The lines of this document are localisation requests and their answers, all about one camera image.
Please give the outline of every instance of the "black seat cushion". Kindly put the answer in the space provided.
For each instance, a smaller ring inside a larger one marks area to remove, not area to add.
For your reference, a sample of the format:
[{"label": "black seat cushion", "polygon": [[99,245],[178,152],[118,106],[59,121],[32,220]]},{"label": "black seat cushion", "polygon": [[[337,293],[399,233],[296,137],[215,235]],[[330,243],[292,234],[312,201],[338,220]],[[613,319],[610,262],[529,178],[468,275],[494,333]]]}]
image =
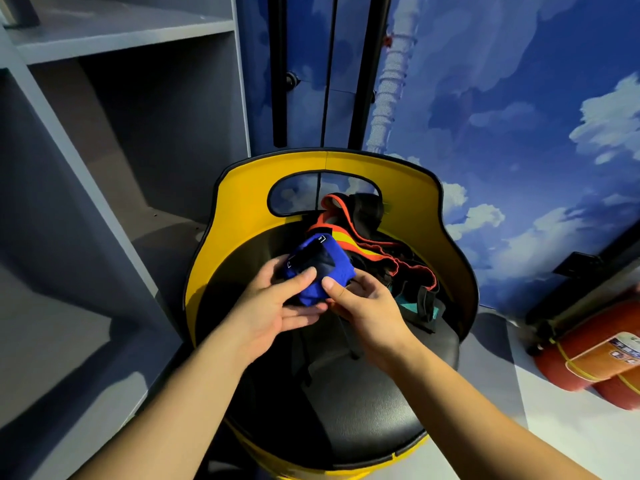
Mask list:
[{"label": "black seat cushion", "polygon": [[[258,236],[262,253],[266,246],[269,255],[277,255],[281,250],[272,249],[273,243],[279,248],[280,243],[291,246],[299,240],[296,236],[287,242],[274,235],[281,231]],[[255,273],[257,265],[248,264],[261,254],[255,240],[236,250],[209,283],[198,311],[198,341],[228,313]],[[409,327],[457,368],[458,335],[446,321],[436,322],[432,334]],[[276,338],[245,371],[227,418],[263,450],[302,467],[325,470],[389,460],[425,435],[394,382],[365,359],[351,325],[331,312],[310,327]]]}]

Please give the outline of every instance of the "fire extinguisher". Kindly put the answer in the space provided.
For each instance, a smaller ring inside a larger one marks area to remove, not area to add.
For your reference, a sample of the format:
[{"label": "fire extinguisher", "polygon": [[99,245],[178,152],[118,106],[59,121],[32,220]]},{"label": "fire extinguisher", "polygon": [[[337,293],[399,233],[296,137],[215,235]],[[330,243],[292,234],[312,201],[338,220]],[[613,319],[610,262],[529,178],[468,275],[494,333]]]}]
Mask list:
[{"label": "fire extinguisher", "polygon": [[626,410],[640,409],[640,367],[593,386],[611,404]]},{"label": "fire extinguisher", "polygon": [[582,390],[640,365],[640,298],[616,303],[552,341],[534,358],[549,382]]}]

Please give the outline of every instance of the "blue fabric item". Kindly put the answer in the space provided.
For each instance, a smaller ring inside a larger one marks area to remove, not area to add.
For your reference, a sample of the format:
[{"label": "blue fabric item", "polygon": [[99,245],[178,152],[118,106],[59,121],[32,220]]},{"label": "blue fabric item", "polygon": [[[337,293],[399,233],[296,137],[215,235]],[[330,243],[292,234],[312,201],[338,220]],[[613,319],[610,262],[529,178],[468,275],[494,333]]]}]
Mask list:
[{"label": "blue fabric item", "polygon": [[313,234],[300,244],[290,255],[283,266],[286,279],[302,273],[314,266],[317,276],[313,283],[299,293],[298,298],[304,306],[313,306],[329,298],[322,288],[322,278],[329,276],[342,286],[356,276],[355,269],[347,254],[331,236],[331,234]]}]

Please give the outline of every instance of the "right hand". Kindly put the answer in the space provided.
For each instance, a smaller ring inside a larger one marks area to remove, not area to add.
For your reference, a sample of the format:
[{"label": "right hand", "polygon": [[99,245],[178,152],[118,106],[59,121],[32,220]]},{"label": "right hand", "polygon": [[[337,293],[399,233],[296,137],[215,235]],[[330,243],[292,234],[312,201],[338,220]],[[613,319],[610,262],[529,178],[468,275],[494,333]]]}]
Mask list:
[{"label": "right hand", "polygon": [[389,373],[394,359],[417,339],[404,323],[389,290],[369,273],[356,269],[356,277],[343,287],[328,276],[322,286],[329,308],[350,322],[368,359]]}]

